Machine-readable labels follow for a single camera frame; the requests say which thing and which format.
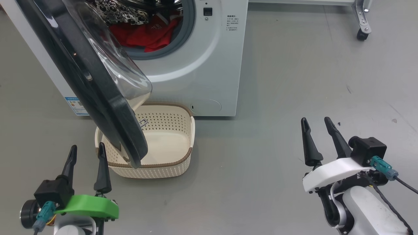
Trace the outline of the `white partition panel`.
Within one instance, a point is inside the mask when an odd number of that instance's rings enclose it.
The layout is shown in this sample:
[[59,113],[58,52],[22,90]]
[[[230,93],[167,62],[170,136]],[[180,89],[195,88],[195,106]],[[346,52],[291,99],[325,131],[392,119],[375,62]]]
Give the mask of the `white partition panel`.
[[355,0],[249,0],[249,3],[351,6]]

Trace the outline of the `red and white garment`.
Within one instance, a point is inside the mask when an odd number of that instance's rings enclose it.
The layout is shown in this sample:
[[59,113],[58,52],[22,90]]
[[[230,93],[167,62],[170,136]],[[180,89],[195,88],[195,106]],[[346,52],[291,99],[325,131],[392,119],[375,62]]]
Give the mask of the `red and white garment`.
[[171,43],[173,32],[180,21],[180,15],[172,15],[170,20],[154,15],[148,24],[130,25],[120,23],[109,27],[119,43],[125,47],[142,47],[146,53],[160,50]]

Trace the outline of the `dark washing machine door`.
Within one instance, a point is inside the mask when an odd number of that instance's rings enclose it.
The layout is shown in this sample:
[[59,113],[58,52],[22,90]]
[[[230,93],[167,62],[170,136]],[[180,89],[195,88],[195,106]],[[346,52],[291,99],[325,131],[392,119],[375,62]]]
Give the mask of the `dark washing machine door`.
[[134,111],[150,97],[151,82],[91,4],[16,1],[100,131],[133,168],[139,168],[148,145]]

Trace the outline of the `beige perforated laundry basket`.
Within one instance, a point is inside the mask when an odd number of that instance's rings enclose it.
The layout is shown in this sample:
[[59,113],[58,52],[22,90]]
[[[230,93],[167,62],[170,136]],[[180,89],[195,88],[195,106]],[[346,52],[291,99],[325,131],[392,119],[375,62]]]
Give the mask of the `beige perforated laundry basket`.
[[195,140],[195,120],[185,107],[176,104],[147,104],[135,110],[148,144],[148,153],[141,167],[134,169],[124,152],[116,149],[95,130],[95,148],[105,145],[109,168],[116,174],[132,179],[178,177],[189,167]]

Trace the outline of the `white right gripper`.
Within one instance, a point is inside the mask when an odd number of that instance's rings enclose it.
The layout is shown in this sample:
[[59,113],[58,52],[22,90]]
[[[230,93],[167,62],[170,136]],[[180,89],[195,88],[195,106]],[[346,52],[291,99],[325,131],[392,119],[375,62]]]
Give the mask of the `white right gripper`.
[[354,159],[349,158],[351,148],[349,147],[342,134],[336,128],[329,117],[324,118],[324,122],[328,134],[332,137],[334,147],[337,153],[337,160],[322,165],[323,156],[317,150],[311,136],[311,128],[306,118],[301,119],[301,131],[304,150],[305,165],[309,167],[318,167],[302,178],[303,188],[305,192],[315,191],[316,188],[322,188],[329,184],[337,183],[352,177],[361,171],[369,172],[375,170],[381,175],[379,180],[372,179],[373,183],[383,185],[388,183],[387,177],[375,168],[370,166],[361,166]]

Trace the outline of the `white front-load washing machine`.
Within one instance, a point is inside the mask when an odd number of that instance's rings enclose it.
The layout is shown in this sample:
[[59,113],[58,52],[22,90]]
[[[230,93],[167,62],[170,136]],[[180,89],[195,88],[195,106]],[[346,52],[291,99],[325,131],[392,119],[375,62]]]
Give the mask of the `white front-load washing machine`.
[[[148,103],[173,103],[195,116],[236,114],[249,0],[84,0],[108,28],[120,23],[148,24],[154,15],[183,19],[171,43],[155,52],[125,47],[152,83]],[[16,0],[0,0],[37,60],[60,91],[76,97],[31,28]]]

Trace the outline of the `blue energy label sticker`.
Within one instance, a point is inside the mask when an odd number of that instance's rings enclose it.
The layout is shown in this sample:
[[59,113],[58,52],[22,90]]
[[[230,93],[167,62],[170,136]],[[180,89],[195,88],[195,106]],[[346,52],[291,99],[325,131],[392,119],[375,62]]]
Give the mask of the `blue energy label sticker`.
[[77,97],[64,97],[77,116],[89,116],[85,107]]

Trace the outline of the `silver metal partition leg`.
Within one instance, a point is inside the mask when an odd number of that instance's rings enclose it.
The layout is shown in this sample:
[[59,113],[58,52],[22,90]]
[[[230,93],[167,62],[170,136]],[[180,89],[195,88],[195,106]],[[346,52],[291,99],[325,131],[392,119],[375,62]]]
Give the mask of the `silver metal partition leg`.
[[371,33],[370,24],[366,18],[364,10],[364,0],[354,0],[352,4],[353,12],[356,16],[356,20],[359,24],[360,29],[365,33]]

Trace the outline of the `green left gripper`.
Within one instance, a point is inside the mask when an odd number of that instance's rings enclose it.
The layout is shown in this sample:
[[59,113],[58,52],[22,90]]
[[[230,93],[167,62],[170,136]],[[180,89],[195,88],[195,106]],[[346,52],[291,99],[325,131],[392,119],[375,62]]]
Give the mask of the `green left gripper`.
[[[111,192],[112,186],[106,149],[102,142],[99,143],[98,159],[94,190],[96,194],[107,194]],[[77,145],[73,145],[61,174],[70,195],[74,195],[73,174],[76,162]],[[64,209],[57,210],[55,214],[54,235],[104,235],[105,222],[119,219],[119,206],[114,200],[105,197],[75,195]]]

